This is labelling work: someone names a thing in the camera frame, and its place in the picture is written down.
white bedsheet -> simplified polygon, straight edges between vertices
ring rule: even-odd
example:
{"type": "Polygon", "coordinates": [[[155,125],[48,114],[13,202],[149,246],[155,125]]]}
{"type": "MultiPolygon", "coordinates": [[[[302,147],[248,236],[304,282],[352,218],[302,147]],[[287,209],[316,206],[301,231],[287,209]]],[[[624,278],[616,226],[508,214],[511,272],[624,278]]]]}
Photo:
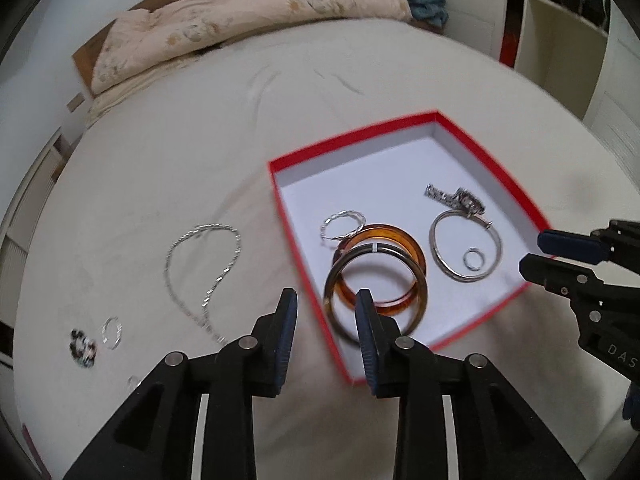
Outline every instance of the white bedsheet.
{"type": "MultiPolygon", "coordinates": [[[[640,218],[633,185],[579,121],[510,69],[446,38],[384,20],[324,22],[213,51],[91,127],[42,213],[17,314],[15,389],[53,477],[127,397],[130,376],[142,378],[172,350],[196,357],[218,349],[170,301],[162,266],[193,225],[224,222],[240,229],[243,246],[212,299],[212,322],[228,339],[271,312],[284,286],[299,291],[287,383],[277,399],[255,399],[258,477],[391,478],[397,401],[375,400],[338,374],[286,245],[266,162],[433,108],[487,148],[554,227],[588,232],[612,217],[640,218]],[[80,369],[70,330],[98,338],[109,316],[124,327],[119,348],[100,345],[95,367],[80,369]]],[[[225,235],[177,251],[175,286],[195,310],[229,260],[225,235]]],[[[598,273],[633,283],[612,266],[598,273]]],[[[444,353],[486,354],[580,460],[628,383],[581,351],[577,335],[567,302],[532,287],[444,353]]]]}

beige blanket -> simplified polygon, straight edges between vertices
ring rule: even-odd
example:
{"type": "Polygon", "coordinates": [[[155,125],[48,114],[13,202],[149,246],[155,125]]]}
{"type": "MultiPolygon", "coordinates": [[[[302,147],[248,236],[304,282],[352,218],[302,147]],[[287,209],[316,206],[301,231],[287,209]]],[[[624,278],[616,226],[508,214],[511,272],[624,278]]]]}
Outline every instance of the beige blanket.
{"type": "Polygon", "coordinates": [[[196,52],[175,57],[169,61],[159,63],[154,67],[151,67],[148,70],[145,70],[144,72],[130,77],[126,81],[105,90],[94,99],[94,103],[87,114],[84,126],[86,128],[90,128],[98,119],[103,117],[104,114],[114,106],[119,105],[125,99],[145,88],[148,88],[158,79],[162,79],[164,76],[175,72],[179,68],[189,66],[191,63],[194,63],[199,59],[200,54],[196,52]]]}
{"type": "Polygon", "coordinates": [[[408,21],[407,0],[181,0],[128,10],[111,27],[94,67],[98,95],[158,63],[254,30],[331,18],[408,21]]]}

silver bangle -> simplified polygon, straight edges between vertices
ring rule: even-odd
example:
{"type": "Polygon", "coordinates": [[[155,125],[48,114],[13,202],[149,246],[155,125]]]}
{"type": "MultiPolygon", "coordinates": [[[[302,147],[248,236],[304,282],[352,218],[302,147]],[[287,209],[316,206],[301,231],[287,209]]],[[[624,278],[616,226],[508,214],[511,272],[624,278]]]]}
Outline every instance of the silver bangle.
{"type": "Polygon", "coordinates": [[[453,280],[456,280],[457,282],[471,283],[471,282],[478,282],[479,280],[483,280],[489,274],[494,272],[495,268],[498,266],[498,263],[502,259],[502,239],[500,238],[498,231],[495,229],[492,223],[482,218],[478,214],[469,215],[468,212],[460,211],[460,209],[450,209],[436,216],[436,219],[433,221],[433,224],[431,224],[431,228],[429,229],[429,245],[431,246],[431,254],[433,255],[433,259],[436,261],[437,266],[439,266],[440,269],[447,276],[449,276],[453,280]],[[459,272],[456,272],[455,270],[453,270],[442,259],[442,255],[440,254],[440,251],[438,250],[438,245],[436,243],[436,225],[441,220],[448,218],[450,216],[462,216],[462,218],[467,218],[472,222],[475,222],[478,225],[482,226],[491,235],[491,238],[494,240],[494,243],[495,243],[495,260],[485,272],[482,272],[480,274],[474,274],[472,276],[466,276],[464,274],[460,274],[459,272]]]}
{"type": "Polygon", "coordinates": [[[109,326],[109,323],[111,321],[118,321],[118,316],[112,316],[110,317],[107,321],[104,322],[104,325],[102,326],[102,343],[109,349],[109,350],[115,350],[118,345],[120,344],[120,339],[122,338],[122,324],[117,322],[116,323],[116,341],[114,341],[113,345],[109,346],[107,345],[107,342],[109,341],[109,338],[107,336],[107,327],[109,326]]]}
{"type": "Polygon", "coordinates": [[[340,211],[335,215],[329,216],[329,218],[327,218],[324,222],[322,222],[322,225],[320,226],[320,237],[322,238],[322,240],[344,240],[345,238],[351,238],[352,236],[355,236],[360,231],[362,231],[366,223],[367,223],[367,219],[359,211],[350,211],[350,210],[340,211]],[[353,218],[358,223],[358,227],[356,227],[353,231],[349,231],[345,235],[339,235],[339,236],[334,236],[332,238],[327,238],[326,236],[327,226],[331,222],[333,222],[335,219],[338,219],[338,218],[353,218]]]}

silver necklace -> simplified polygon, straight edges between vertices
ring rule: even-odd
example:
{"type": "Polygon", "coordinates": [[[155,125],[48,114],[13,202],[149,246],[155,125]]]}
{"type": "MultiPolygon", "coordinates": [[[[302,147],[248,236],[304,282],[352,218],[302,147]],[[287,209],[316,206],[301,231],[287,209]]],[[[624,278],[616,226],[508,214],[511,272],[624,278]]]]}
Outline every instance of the silver necklace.
{"type": "Polygon", "coordinates": [[[238,260],[238,256],[240,256],[241,245],[240,245],[240,233],[238,230],[226,224],[204,224],[198,225],[194,227],[191,231],[183,234],[180,238],[178,238],[172,246],[169,248],[169,251],[166,254],[166,258],[164,260],[164,284],[166,285],[166,290],[169,292],[169,296],[173,300],[173,302],[178,306],[178,308],[182,311],[182,313],[193,319],[198,326],[204,328],[207,333],[220,343],[221,345],[226,344],[226,338],[217,332],[211,325],[209,320],[209,302],[211,301],[211,296],[213,292],[216,290],[216,287],[220,284],[220,282],[224,279],[224,277],[229,273],[232,267],[236,264],[238,260]],[[207,291],[207,295],[204,297],[202,301],[202,316],[196,316],[188,307],[184,304],[184,302],[178,298],[178,295],[175,293],[174,288],[171,285],[171,279],[169,277],[169,267],[171,266],[171,259],[174,255],[174,249],[180,245],[183,241],[188,240],[191,237],[200,237],[203,232],[206,231],[231,231],[236,236],[236,250],[234,251],[234,256],[225,269],[222,270],[220,275],[216,278],[216,281],[213,282],[211,288],[207,291]]]}

silver bracelet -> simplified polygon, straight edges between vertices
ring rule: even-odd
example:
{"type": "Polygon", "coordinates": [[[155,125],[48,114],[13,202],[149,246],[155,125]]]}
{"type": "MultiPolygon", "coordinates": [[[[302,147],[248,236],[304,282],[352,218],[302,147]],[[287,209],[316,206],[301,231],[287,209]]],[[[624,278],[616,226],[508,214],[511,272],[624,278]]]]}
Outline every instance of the silver bracelet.
{"type": "MultiPolygon", "coordinates": [[[[436,216],[435,220],[431,224],[431,228],[429,229],[429,245],[431,247],[431,254],[437,266],[440,267],[440,269],[453,280],[463,283],[478,282],[479,280],[485,279],[489,274],[494,272],[495,268],[498,266],[498,263],[500,263],[500,260],[502,259],[502,239],[500,238],[498,231],[495,229],[492,223],[481,216],[481,214],[484,213],[484,205],[482,204],[482,201],[469,190],[463,189],[461,187],[458,188],[458,190],[454,194],[447,194],[434,187],[433,184],[429,184],[424,194],[429,198],[437,200],[438,202],[452,208],[436,216]],[[441,220],[450,216],[462,216],[462,218],[466,218],[468,220],[471,220],[472,222],[477,223],[478,225],[486,229],[491,238],[494,240],[495,260],[485,272],[472,275],[460,274],[459,272],[453,270],[442,258],[442,255],[440,254],[440,250],[438,249],[438,245],[436,243],[436,225],[441,220]]],[[[484,254],[475,247],[466,250],[465,254],[463,255],[463,262],[465,264],[465,267],[469,270],[480,270],[482,266],[484,266],[484,261],[484,254]],[[468,263],[467,257],[470,253],[475,253],[480,256],[482,263],[479,267],[472,266],[468,263]]]]}
{"type": "Polygon", "coordinates": [[[168,253],[166,254],[166,258],[164,260],[164,284],[166,286],[166,290],[169,293],[169,296],[173,300],[173,302],[178,306],[181,312],[193,319],[198,326],[203,327],[208,334],[212,335],[215,340],[221,345],[226,344],[226,338],[220,333],[216,332],[209,320],[209,302],[211,301],[211,296],[213,292],[216,290],[216,287],[220,284],[220,282],[224,279],[224,277],[228,274],[231,268],[236,264],[238,260],[238,256],[240,256],[241,251],[241,238],[238,230],[226,224],[204,224],[198,225],[194,227],[191,231],[183,234],[180,238],[178,238],[172,246],[169,248],[168,253]],[[171,279],[169,277],[169,267],[171,266],[171,259],[174,255],[174,249],[180,245],[183,241],[188,240],[191,237],[199,237],[203,232],[206,231],[230,231],[236,236],[236,250],[234,251],[234,256],[231,261],[227,264],[225,269],[222,270],[222,273],[216,278],[216,281],[213,282],[211,288],[207,291],[207,295],[204,297],[202,301],[202,316],[196,316],[188,307],[184,304],[184,302],[178,298],[177,294],[174,291],[174,288],[171,285],[171,279]]]}

